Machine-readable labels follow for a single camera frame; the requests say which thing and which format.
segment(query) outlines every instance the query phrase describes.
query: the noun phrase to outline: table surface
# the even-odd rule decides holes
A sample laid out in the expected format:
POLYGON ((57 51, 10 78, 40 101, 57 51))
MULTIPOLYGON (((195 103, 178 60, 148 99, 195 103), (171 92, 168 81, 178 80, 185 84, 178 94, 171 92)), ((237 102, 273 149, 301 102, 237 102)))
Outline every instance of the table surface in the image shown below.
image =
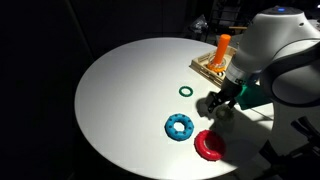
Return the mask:
POLYGON ((235 170, 252 159, 270 135, 273 105, 241 111, 229 123, 214 123, 198 110, 209 91, 219 88, 189 65, 216 47, 199 41, 155 38, 116 48, 85 72, 75 97, 78 124, 89 143, 106 159, 135 174, 155 179, 206 179, 235 170), (191 97, 179 95, 190 86, 191 97), (169 116, 182 113, 195 126, 191 137, 167 137, 169 116), (202 159, 194 138, 213 129, 224 139, 226 154, 212 162, 202 159))

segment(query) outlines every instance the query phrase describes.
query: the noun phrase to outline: green ring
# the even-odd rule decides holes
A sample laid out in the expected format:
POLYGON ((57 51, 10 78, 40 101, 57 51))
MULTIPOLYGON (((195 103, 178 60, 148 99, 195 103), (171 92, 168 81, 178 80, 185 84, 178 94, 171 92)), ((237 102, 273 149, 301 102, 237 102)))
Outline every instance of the green ring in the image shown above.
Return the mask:
POLYGON ((189 87, 189 86, 182 86, 182 87, 179 89, 179 94, 180 94, 181 96, 183 96, 183 97, 190 97, 190 96, 193 94, 193 90, 192 90, 191 87, 189 87), (184 94, 184 93, 182 92, 183 89, 188 89, 188 90, 190 91, 190 93, 189 93, 189 94, 184 94))

